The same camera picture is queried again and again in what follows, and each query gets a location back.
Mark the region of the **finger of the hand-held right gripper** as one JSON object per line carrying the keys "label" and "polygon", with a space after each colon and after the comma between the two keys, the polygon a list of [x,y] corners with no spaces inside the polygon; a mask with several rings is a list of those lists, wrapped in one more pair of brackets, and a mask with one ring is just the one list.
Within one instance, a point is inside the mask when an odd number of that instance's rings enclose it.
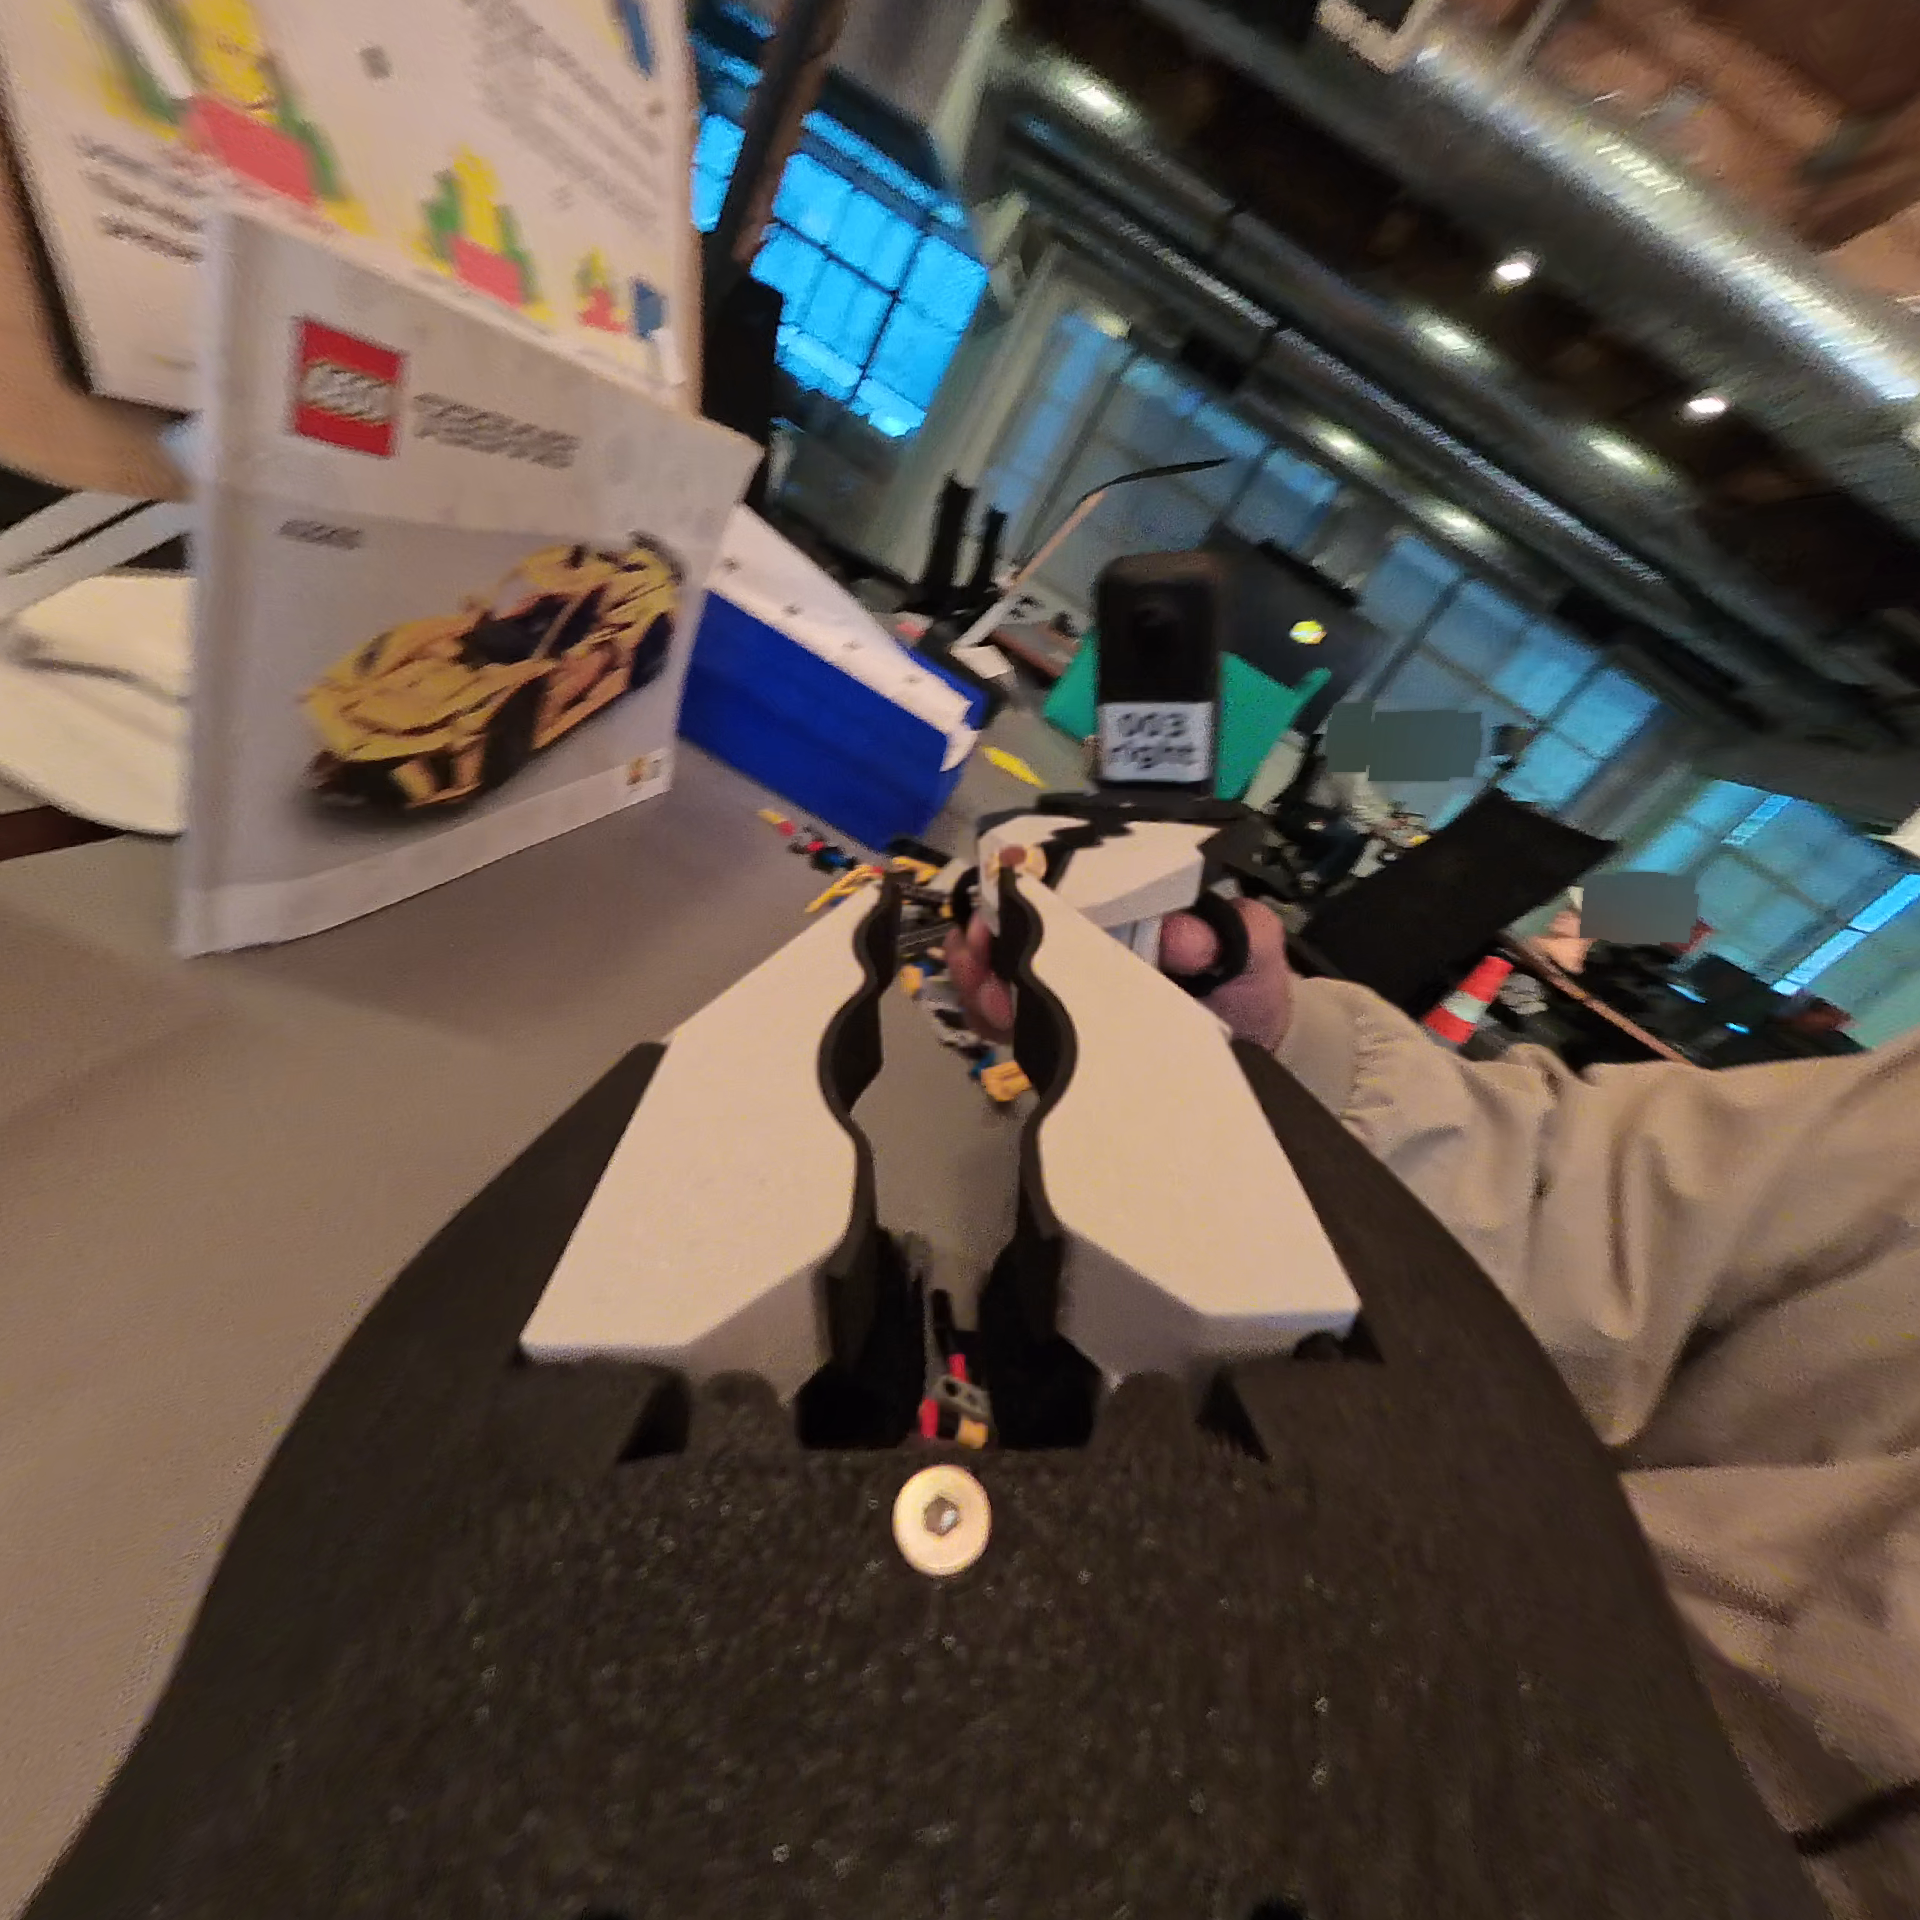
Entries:
{"label": "finger of the hand-held right gripper", "polygon": [[1050,836],[1050,892],[1098,929],[1186,913],[1209,887],[1213,826],[1070,826]]}
{"label": "finger of the hand-held right gripper", "polygon": [[1046,845],[1047,847],[1047,881],[1032,881],[1050,892],[1059,890],[1065,875],[1065,855],[1054,847],[1059,831],[1072,827],[1070,819],[1003,819],[984,823],[977,835],[977,898],[998,901],[1002,895],[1002,873],[985,873],[985,859],[1002,845]]}

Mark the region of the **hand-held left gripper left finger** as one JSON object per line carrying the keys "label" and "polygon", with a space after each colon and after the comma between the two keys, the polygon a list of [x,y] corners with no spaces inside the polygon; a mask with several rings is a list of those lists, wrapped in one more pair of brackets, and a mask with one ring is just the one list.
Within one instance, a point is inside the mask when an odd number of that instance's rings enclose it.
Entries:
{"label": "hand-held left gripper left finger", "polygon": [[670,1033],[523,1358],[754,1377],[829,1449],[918,1428],[922,1285],[880,1225],[857,1122],[899,922],[891,881],[847,898]]}

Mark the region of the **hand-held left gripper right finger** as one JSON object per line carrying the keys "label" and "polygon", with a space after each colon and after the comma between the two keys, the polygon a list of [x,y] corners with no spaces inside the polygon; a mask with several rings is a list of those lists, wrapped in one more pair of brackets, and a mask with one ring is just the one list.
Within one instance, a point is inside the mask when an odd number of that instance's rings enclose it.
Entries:
{"label": "hand-held left gripper right finger", "polygon": [[1043,881],[998,884],[1037,1097],[977,1307],[1000,1443],[1079,1449],[1138,1377],[1208,1417],[1256,1362],[1358,1361],[1360,1295],[1263,1105],[1266,1058]]}

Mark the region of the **pile of building bricks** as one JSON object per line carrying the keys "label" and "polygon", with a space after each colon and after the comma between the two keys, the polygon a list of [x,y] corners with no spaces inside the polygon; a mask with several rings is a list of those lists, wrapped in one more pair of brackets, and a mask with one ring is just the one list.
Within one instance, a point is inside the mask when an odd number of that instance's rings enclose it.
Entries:
{"label": "pile of building bricks", "polygon": [[781,806],[759,806],[759,821],[782,842],[792,863],[816,875],[806,919],[829,919],[845,903],[864,906],[886,882],[899,894],[897,961],[899,991],[920,1007],[938,1043],[963,1063],[970,1083],[1000,1110],[1011,1110],[1032,1083],[1009,1044],[989,1039],[971,1021],[950,966],[946,940],[958,931],[968,871],[960,858],[902,835],[878,855],[855,853],[826,827],[794,819]]}

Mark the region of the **small black red-pin brick assembly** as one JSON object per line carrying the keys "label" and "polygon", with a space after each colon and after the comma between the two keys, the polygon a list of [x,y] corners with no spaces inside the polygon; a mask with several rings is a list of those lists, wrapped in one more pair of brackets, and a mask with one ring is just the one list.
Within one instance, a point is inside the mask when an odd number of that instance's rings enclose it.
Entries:
{"label": "small black red-pin brick assembly", "polygon": [[920,1401],[920,1437],[928,1445],[984,1451],[995,1441],[993,1397],[971,1377],[952,1293],[943,1287],[926,1287],[922,1319],[926,1379]]}

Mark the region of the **person's right forearm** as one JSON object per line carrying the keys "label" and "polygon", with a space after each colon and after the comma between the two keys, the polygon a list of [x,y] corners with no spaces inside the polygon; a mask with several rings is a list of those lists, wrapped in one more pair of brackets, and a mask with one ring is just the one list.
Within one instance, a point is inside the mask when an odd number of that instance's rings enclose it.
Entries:
{"label": "person's right forearm", "polygon": [[1643,1471],[1915,1508],[1918,1044],[1465,1060],[1312,978],[1280,1060],[1454,1235]]}

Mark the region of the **grey desk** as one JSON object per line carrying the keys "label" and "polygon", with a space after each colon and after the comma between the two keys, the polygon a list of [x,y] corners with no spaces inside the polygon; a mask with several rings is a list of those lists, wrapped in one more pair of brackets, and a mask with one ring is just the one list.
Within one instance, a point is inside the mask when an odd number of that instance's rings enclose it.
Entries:
{"label": "grey desk", "polygon": [[666,796],[178,963],[5,881],[5,1915],[1146,1915],[1216,1791],[1166,1379],[813,1449],[776,1364],[522,1332],[666,1043],[875,892]]}

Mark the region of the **person's right hand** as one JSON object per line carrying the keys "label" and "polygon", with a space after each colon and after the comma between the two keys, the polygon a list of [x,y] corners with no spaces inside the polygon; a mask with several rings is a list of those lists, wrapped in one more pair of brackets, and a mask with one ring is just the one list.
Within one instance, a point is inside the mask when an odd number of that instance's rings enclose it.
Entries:
{"label": "person's right hand", "polygon": [[1294,989],[1288,931],[1258,898],[1208,895],[1208,914],[1171,914],[1160,932],[1160,970],[1201,998],[1238,1039],[1275,1052],[1288,1037]]}

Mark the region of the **green plastic bin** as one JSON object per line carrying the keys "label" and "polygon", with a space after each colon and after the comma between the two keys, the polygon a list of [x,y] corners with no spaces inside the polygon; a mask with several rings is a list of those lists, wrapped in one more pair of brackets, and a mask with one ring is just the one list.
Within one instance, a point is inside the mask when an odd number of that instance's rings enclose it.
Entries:
{"label": "green plastic bin", "polygon": [[[1221,730],[1215,796],[1241,799],[1266,757],[1294,730],[1296,717],[1323,691],[1331,673],[1317,665],[1301,683],[1283,683],[1258,663],[1225,651],[1221,668]],[[1088,741],[1098,731],[1098,630],[1088,628],[1072,661],[1043,705],[1043,717],[1059,733]]]}

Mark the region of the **blue plastic bin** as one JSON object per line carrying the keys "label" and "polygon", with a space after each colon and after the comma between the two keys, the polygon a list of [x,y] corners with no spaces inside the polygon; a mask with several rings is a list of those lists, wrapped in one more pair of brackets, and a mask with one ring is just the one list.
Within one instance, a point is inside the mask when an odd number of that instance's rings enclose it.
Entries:
{"label": "blue plastic bin", "polygon": [[[985,727],[989,694],[923,661],[975,694],[975,717]],[[679,731],[870,847],[902,835],[923,836],[966,767],[944,772],[931,727],[839,678],[814,655],[786,651],[777,635],[728,607],[703,618]]]}

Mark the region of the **white paper sheets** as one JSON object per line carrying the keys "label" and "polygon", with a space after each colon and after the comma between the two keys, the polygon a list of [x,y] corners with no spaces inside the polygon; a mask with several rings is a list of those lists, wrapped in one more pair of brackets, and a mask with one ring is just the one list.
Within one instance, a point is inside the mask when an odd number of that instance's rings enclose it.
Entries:
{"label": "white paper sheets", "polygon": [[984,730],[975,717],[975,694],[938,675],[850,588],[746,506],[734,506],[710,569],[705,613],[723,607],[777,635],[786,651],[814,655],[841,682],[931,727],[944,772],[955,772],[971,757]]}

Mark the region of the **orange traffic cone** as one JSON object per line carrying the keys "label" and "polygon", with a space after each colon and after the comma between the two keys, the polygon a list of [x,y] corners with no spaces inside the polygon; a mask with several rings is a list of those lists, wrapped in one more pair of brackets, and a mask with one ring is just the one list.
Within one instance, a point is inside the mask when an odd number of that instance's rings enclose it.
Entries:
{"label": "orange traffic cone", "polygon": [[1489,954],[1425,1015],[1425,1033],[1448,1046],[1465,1050],[1486,1025],[1502,985],[1512,978],[1514,963]]}

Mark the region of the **white instruction booklet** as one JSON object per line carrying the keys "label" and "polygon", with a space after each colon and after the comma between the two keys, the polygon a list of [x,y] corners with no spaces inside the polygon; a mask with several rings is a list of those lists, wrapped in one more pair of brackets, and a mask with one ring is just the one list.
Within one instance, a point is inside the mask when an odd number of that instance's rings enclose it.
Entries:
{"label": "white instruction booklet", "polygon": [[368,245],[208,231],[181,955],[659,799],[759,451]]}

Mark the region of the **white bag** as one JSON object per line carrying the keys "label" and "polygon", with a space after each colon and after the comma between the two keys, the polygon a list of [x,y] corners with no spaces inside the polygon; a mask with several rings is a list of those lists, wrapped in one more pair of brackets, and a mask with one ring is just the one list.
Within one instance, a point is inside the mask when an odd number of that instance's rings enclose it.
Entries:
{"label": "white bag", "polygon": [[5,486],[5,806],[181,835],[193,519],[171,501]]}

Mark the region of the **instruction poster board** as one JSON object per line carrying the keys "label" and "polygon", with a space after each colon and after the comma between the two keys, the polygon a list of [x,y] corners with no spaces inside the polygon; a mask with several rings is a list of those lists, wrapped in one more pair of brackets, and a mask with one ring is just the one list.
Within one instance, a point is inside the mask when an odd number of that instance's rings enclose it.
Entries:
{"label": "instruction poster board", "polygon": [[685,4],[5,3],[2,62],[96,396],[189,409],[206,227],[251,196],[701,404]]}

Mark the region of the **silver ventilation duct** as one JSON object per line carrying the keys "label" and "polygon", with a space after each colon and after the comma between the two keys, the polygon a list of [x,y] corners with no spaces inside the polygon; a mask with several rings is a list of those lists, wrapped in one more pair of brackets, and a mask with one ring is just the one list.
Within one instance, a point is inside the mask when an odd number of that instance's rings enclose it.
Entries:
{"label": "silver ventilation duct", "polygon": [[1463,221],[1915,531],[1915,311],[1445,13],[1353,30],[1382,134]]}

